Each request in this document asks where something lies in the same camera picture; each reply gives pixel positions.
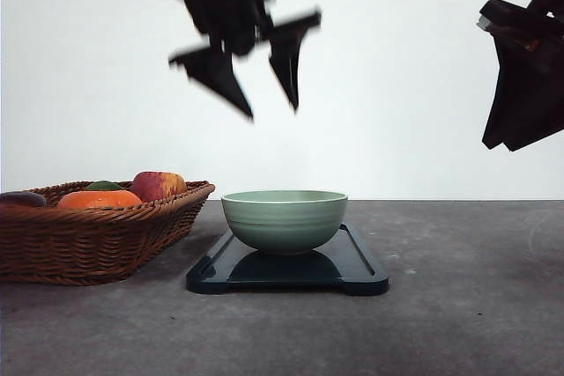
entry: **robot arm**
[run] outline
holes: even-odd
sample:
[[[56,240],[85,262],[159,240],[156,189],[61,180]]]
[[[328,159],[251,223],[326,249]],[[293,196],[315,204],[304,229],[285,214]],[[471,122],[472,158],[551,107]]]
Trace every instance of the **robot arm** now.
[[[251,108],[233,74],[232,55],[247,55],[260,42],[271,44],[271,67],[294,110],[298,107],[298,58],[307,30],[321,23],[321,13],[275,26],[268,0],[184,0],[194,25],[210,46],[174,55],[189,77],[215,91],[248,117]]]
[[[564,0],[490,0],[480,13],[500,62],[483,143],[515,151],[563,130]]]

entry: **red apple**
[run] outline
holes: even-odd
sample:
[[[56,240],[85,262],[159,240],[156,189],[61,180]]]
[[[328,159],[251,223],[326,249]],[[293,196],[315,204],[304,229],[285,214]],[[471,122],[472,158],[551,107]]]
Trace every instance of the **red apple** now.
[[[151,202],[183,193],[186,182],[178,173],[142,172],[136,175],[130,191],[143,202]]]

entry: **green fruit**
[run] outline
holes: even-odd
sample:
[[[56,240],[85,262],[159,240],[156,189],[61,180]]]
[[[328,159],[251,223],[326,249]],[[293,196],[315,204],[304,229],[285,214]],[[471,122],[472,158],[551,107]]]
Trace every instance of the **green fruit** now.
[[[115,182],[110,181],[96,181],[85,188],[85,191],[117,191],[118,189],[125,189],[117,185]]]

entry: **dark green tray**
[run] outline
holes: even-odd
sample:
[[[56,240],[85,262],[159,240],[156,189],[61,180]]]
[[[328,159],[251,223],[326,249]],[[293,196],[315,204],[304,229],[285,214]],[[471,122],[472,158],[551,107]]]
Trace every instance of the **dark green tray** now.
[[[230,290],[340,289],[349,295],[378,295],[389,289],[386,270],[351,226],[313,251],[268,255],[227,231],[188,272],[188,290],[222,294]]]

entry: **wicker basket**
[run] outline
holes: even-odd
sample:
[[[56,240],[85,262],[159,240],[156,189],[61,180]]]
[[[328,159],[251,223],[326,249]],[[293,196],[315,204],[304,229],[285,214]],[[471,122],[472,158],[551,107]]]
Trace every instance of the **wicker basket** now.
[[[47,208],[0,209],[0,281],[95,285],[120,281],[187,235],[215,187],[187,182],[188,191],[126,208],[71,210],[55,206],[90,182],[30,189]],[[131,182],[119,182],[128,188]]]

